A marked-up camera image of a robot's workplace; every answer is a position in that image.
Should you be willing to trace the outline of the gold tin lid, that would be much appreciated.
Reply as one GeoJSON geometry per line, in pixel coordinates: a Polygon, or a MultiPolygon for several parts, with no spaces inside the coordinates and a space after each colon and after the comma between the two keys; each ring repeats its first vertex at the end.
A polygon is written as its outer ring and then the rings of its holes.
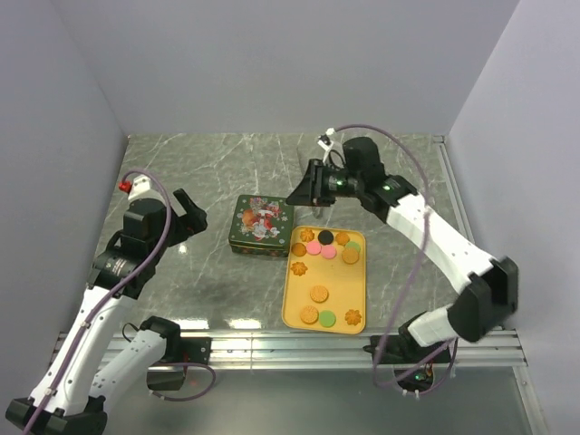
{"type": "Polygon", "coordinates": [[[228,234],[229,245],[289,246],[295,208],[284,198],[240,195],[228,234]]]}

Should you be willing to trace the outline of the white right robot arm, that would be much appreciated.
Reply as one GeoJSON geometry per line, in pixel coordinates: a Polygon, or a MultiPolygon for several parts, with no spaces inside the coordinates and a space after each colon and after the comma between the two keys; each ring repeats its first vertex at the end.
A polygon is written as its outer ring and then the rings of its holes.
{"type": "Polygon", "coordinates": [[[457,293],[451,305],[419,314],[401,327],[404,359],[418,362],[433,344],[454,338],[476,343],[516,312],[519,271],[512,259],[497,259],[475,246],[433,211],[407,179],[387,174],[372,139],[347,140],[343,158],[339,169],[310,159],[287,204],[329,207],[338,198],[357,198],[418,247],[457,293]]]}

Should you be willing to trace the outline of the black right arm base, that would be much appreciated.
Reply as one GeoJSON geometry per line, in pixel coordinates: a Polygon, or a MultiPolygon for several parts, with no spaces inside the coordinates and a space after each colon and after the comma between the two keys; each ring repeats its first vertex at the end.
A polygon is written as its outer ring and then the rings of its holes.
{"type": "Polygon", "coordinates": [[[362,349],[372,358],[372,383],[378,388],[397,387],[402,395],[416,399],[438,389],[453,376],[458,340],[428,347],[405,349],[399,335],[390,335],[381,347],[383,335],[372,335],[362,349]],[[381,380],[378,367],[390,365],[392,377],[381,380]]]}

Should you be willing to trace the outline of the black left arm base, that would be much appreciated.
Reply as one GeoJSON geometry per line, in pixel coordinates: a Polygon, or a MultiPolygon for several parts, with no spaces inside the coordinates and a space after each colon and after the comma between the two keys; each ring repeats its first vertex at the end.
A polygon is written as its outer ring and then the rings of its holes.
{"type": "MultiPolygon", "coordinates": [[[[181,338],[180,326],[170,320],[151,316],[144,320],[140,326],[133,323],[124,324],[121,328],[121,334],[127,342],[130,342],[131,338],[126,334],[128,326],[136,333],[139,330],[151,330],[168,340],[168,348],[160,360],[162,363],[208,363],[211,340],[202,338],[186,343],[181,338]]],[[[188,369],[187,366],[170,366],[167,370],[147,372],[147,386],[154,391],[154,395],[157,397],[162,392],[177,392],[185,384],[188,369]]]]}

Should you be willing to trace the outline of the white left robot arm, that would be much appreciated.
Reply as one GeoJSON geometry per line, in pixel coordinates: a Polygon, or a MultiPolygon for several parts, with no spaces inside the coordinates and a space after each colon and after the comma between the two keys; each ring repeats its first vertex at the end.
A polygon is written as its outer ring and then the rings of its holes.
{"type": "Polygon", "coordinates": [[[156,273],[165,251],[208,227],[207,213],[183,189],[172,194],[143,169],[119,188],[128,196],[123,224],[92,263],[82,305],[62,347],[32,392],[5,417],[24,434],[101,434],[119,398],[152,366],[185,376],[190,360],[178,324],[146,319],[111,361],[102,361],[116,328],[156,273]]]}

